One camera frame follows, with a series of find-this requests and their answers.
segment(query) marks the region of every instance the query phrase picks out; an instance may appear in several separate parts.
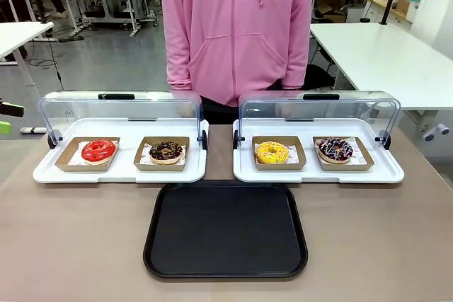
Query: yellow glazed donut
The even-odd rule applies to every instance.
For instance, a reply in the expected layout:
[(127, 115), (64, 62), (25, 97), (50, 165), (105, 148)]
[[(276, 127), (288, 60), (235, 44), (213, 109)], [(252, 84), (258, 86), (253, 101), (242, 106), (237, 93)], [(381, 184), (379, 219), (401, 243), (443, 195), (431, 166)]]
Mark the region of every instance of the yellow glazed donut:
[(265, 141), (258, 145), (256, 150), (258, 161), (264, 164), (283, 164), (287, 162), (288, 156), (288, 149), (274, 141)]

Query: black tray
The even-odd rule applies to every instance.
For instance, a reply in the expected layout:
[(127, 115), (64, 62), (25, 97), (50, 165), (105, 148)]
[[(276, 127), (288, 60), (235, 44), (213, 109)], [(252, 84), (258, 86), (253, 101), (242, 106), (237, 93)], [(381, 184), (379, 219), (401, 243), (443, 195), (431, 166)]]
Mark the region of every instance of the black tray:
[(291, 277), (307, 260), (291, 191), (235, 180), (162, 188), (143, 251), (162, 278)]

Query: brown paper tray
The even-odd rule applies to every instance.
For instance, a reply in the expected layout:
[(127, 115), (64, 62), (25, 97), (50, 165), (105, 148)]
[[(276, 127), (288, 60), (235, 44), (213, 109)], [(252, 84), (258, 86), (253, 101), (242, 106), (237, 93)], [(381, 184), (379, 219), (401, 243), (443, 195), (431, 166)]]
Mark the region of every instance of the brown paper tray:
[[(298, 163), (293, 164), (261, 164), (258, 162), (255, 153), (255, 144), (261, 144), (265, 141), (275, 141), (285, 146), (295, 145), (297, 150)], [(297, 136), (254, 136), (252, 138), (252, 152), (255, 159), (255, 165), (258, 170), (301, 170), (306, 164), (304, 148)]]
[(354, 136), (314, 136), (313, 137), (313, 144), (314, 148), (316, 149), (316, 155), (318, 156), (319, 163), (321, 164), (321, 168), (324, 171), (366, 171), (370, 169), (374, 165), (373, 158), (369, 154), (367, 148), (365, 148), (365, 145), (362, 143), (359, 137), (355, 137), (355, 140), (357, 142), (357, 145), (359, 146), (360, 151), (362, 152), (363, 157), (365, 158), (365, 164), (326, 164), (321, 160), (321, 157), (319, 155), (319, 149), (316, 146), (316, 140), (317, 139), (327, 139), (327, 138), (340, 138), (340, 139), (347, 139), (350, 137)]
[[(162, 141), (173, 141), (179, 145), (185, 145), (185, 162), (182, 165), (158, 165), (158, 164), (140, 164), (140, 158), (142, 157), (142, 150), (145, 144), (153, 145)], [(189, 157), (190, 147), (189, 137), (144, 137), (139, 145), (137, 153), (134, 158), (134, 165), (140, 171), (183, 171), (184, 166), (187, 163)]]
[[(113, 155), (110, 157), (107, 163), (100, 164), (100, 165), (68, 165), (68, 162), (71, 160), (72, 156), (74, 153), (77, 151), (79, 147), (79, 143), (81, 141), (97, 141), (98, 139), (107, 139), (109, 141), (117, 141), (117, 147), (115, 149), (115, 152)], [(116, 156), (116, 153), (118, 152), (118, 149), (120, 148), (120, 138), (119, 137), (74, 137), (65, 150), (63, 150), (62, 154), (59, 156), (57, 161), (55, 162), (55, 166), (60, 168), (63, 171), (66, 172), (93, 172), (93, 171), (108, 171), (110, 165), (113, 162), (113, 159)]]

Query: red glazed donut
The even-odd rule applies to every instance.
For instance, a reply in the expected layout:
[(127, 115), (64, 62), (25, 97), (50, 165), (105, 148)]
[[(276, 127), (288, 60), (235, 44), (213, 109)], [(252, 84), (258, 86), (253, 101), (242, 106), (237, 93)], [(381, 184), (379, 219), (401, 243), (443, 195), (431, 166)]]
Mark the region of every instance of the red glazed donut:
[(85, 145), (82, 149), (82, 158), (88, 164), (102, 164), (115, 152), (116, 146), (107, 139), (99, 139)]

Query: pink hoodie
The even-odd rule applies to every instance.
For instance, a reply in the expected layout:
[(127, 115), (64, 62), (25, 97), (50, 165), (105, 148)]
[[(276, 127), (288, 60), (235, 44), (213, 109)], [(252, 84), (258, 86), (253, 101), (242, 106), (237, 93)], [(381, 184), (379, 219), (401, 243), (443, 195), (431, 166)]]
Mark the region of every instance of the pink hoodie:
[(242, 93), (282, 79), (299, 88), (311, 0), (162, 0), (168, 83), (237, 106)]

